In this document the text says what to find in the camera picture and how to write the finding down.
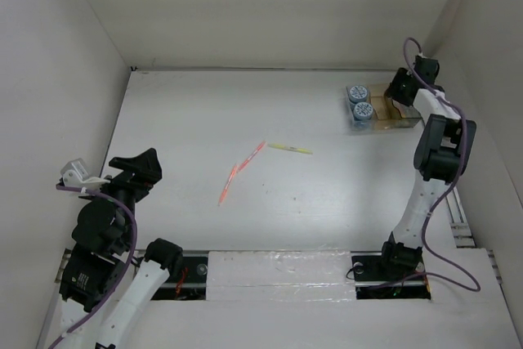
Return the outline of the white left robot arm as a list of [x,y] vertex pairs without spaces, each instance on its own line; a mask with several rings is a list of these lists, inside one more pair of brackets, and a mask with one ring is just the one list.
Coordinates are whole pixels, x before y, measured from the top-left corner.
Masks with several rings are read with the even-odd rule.
[[58,191],[74,193],[86,204],[72,232],[74,246],[61,270],[60,335],[52,348],[122,348],[158,289],[176,279],[182,247],[165,239],[151,242],[136,257],[136,204],[163,177],[156,149],[114,157],[119,173],[93,176],[82,159],[60,171]]

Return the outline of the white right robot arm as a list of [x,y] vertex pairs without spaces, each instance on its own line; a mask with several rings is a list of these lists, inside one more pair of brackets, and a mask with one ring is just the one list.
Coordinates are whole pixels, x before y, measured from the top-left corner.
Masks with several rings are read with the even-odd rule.
[[385,96],[414,108],[423,131],[414,152],[417,171],[412,193],[399,223],[382,246],[378,269],[389,279],[411,279],[422,252],[436,255],[427,244],[427,228],[436,207],[453,191],[463,175],[476,133],[476,123],[450,103],[435,85],[439,62],[422,54],[409,69],[398,69]]

